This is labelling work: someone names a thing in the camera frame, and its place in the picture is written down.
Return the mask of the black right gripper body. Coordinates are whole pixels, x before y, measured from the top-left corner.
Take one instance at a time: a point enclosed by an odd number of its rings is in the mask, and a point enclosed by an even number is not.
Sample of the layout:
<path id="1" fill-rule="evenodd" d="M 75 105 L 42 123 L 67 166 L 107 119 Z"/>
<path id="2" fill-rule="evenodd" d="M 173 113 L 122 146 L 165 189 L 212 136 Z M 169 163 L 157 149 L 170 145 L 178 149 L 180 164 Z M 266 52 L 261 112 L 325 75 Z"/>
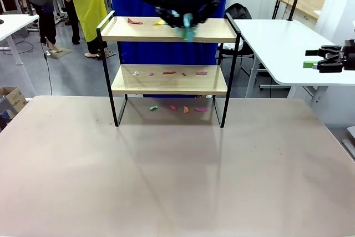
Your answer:
<path id="1" fill-rule="evenodd" d="M 346 40 L 342 48 L 342 64 L 344 70 L 355 70 L 354 49 L 354 39 Z"/>

